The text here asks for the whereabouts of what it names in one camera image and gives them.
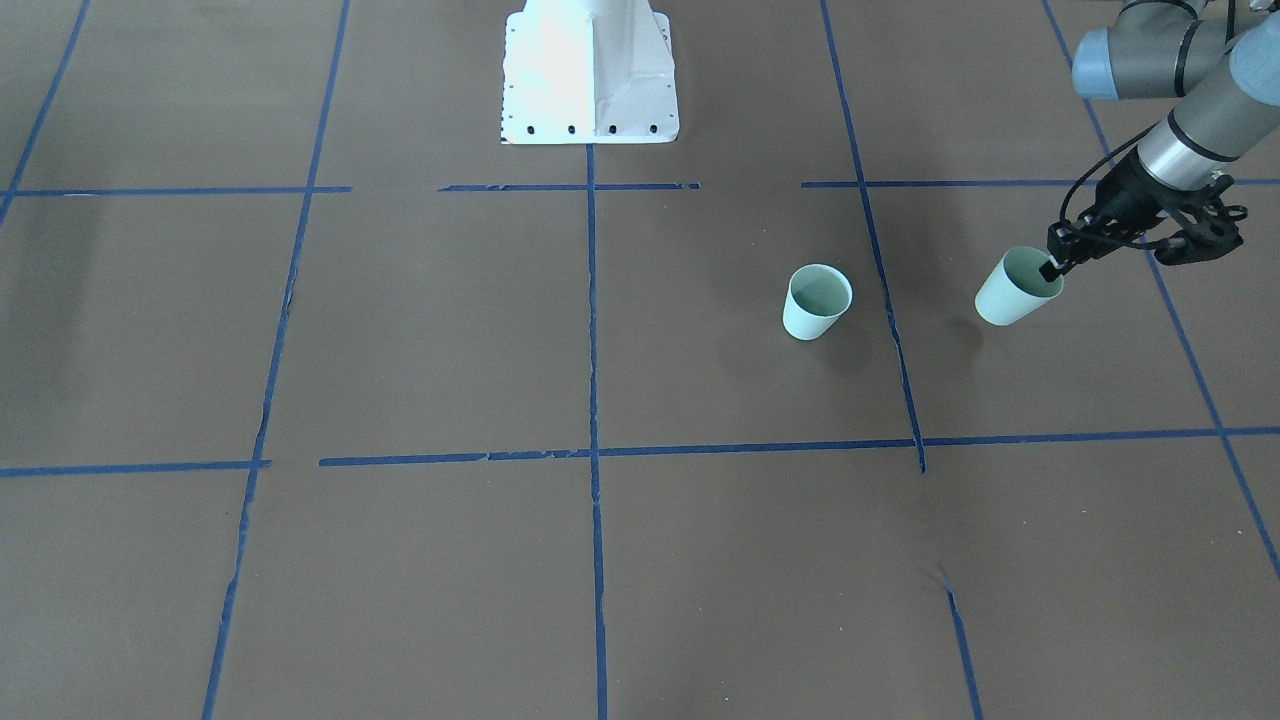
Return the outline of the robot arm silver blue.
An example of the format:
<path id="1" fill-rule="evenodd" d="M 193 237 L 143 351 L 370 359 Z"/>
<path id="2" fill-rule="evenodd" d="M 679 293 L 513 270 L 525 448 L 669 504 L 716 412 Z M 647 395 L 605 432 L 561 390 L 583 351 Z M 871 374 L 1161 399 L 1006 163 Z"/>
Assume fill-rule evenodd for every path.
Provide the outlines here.
<path id="1" fill-rule="evenodd" d="M 1080 97 L 1170 99 L 1172 108 L 1085 172 L 1098 181 L 1094 199 L 1075 218 L 1061 205 L 1043 281 L 1117 249 L 1176 266 L 1242 246 L 1248 211 L 1222 196 L 1229 168 L 1277 128 L 1277 8 L 1265 4 L 1253 20 L 1203 10 L 1202 1 L 1126 1 L 1078 44 Z"/>

